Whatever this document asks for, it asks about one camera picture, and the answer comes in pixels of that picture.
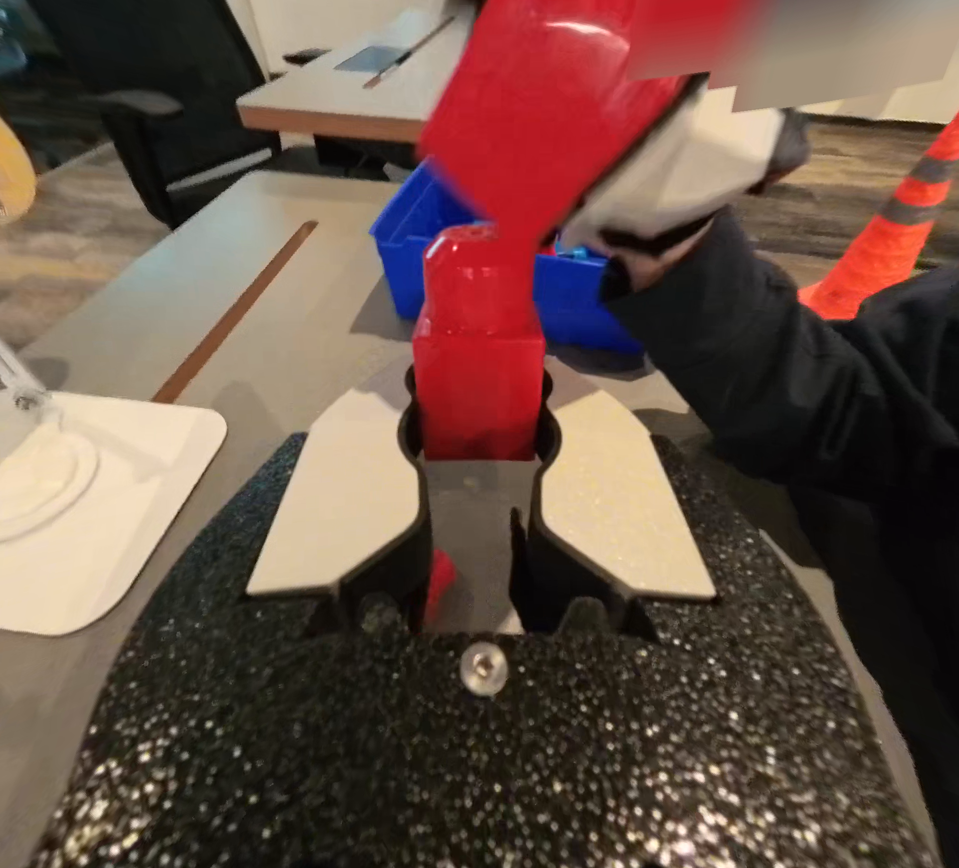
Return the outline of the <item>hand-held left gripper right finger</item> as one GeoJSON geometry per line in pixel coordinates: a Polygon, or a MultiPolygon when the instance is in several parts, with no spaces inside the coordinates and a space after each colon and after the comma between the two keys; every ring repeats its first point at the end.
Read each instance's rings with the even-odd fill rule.
{"type": "Polygon", "coordinates": [[[547,373],[530,539],[622,598],[715,586],[645,425],[578,373],[547,373]]]}

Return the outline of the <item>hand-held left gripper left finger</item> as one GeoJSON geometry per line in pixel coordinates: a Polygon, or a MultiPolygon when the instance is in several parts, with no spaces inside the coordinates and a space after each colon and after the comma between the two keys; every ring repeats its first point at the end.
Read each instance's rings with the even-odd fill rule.
{"type": "Polygon", "coordinates": [[[311,424],[247,596],[425,593],[434,548],[410,371],[386,367],[311,424]]]}

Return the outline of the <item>large red mega block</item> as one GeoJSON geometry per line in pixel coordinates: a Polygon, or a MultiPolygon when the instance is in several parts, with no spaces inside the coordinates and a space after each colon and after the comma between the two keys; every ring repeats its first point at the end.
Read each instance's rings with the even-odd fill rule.
{"type": "Polygon", "coordinates": [[[512,251],[535,254],[699,79],[630,74],[638,0],[485,0],[420,154],[512,251]]]}

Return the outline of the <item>blue plastic bin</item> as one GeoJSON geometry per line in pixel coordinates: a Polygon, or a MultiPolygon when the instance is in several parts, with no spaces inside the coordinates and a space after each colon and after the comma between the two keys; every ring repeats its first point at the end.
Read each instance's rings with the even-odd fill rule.
{"type": "MultiPolygon", "coordinates": [[[[434,238],[483,221],[427,163],[406,177],[369,230],[399,318],[415,322],[419,316],[424,255],[434,238]]],[[[642,355],[641,344],[599,303],[605,268],[606,261],[593,255],[537,255],[533,300],[544,335],[556,345],[642,355]]]]}

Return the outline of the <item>small red mega block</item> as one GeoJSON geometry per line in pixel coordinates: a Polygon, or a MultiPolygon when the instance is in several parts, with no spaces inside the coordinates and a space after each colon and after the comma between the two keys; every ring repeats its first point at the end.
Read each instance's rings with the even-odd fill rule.
{"type": "Polygon", "coordinates": [[[533,268],[486,224],[448,228],[427,248],[413,338],[426,460],[533,459],[545,362],[533,268]]]}

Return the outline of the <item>person's right forearm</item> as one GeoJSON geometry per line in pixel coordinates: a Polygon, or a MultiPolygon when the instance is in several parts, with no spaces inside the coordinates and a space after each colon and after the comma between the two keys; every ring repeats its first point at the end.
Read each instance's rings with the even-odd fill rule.
{"type": "Polygon", "coordinates": [[[729,208],[599,231],[601,300],[740,473],[784,487],[957,866],[957,269],[825,321],[729,208]]]}

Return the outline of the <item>grey table with wood edge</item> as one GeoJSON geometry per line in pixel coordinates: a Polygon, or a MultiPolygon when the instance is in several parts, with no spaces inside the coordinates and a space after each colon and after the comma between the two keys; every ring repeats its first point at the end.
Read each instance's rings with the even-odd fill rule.
{"type": "Polygon", "coordinates": [[[456,69],[473,6],[407,10],[352,42],[291,66],[243,95],[244,126],[345,144],[404,171],[418,163],[421,131],[456,69]]]}

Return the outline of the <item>orange traffic cone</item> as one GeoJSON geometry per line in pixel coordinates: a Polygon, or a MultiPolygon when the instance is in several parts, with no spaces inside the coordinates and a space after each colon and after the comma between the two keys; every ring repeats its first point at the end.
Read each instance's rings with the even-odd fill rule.
{"type": "Polygon", "coordinates": [[[828,274],[799,290],[799,301],[825,320],[848,321],[872,296],[904,282],[949,196],[957,164],[954,116],[828,274]]]}

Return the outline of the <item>black office chair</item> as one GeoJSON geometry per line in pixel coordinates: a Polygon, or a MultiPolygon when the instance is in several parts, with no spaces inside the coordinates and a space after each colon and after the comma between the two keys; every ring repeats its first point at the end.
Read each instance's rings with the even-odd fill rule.
{"type": "Polygon", "coordinates": [[[267,78],[226,0],[26,0],[150,215],[175,229],[280,155],[237,100],[267,78]]]}

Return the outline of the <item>yellow round object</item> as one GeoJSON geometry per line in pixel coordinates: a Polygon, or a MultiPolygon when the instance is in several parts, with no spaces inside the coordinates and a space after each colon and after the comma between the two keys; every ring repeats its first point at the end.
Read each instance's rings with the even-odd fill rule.
{"type": "Polygon", "coordinates": [[[31,209],[37,176],[30,155],[13,129],[1,120],[1,226],[20,220],[31,209]]]}

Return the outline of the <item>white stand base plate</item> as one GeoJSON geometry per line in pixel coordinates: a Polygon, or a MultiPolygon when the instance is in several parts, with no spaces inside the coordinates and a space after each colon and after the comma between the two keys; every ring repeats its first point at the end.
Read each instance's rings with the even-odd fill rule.
{"type": "Polygon", "coordinates": [[[2,459],[1,627],[61,637],[126,597],[227,435],[217,412],[54,392],[2,459]]]}

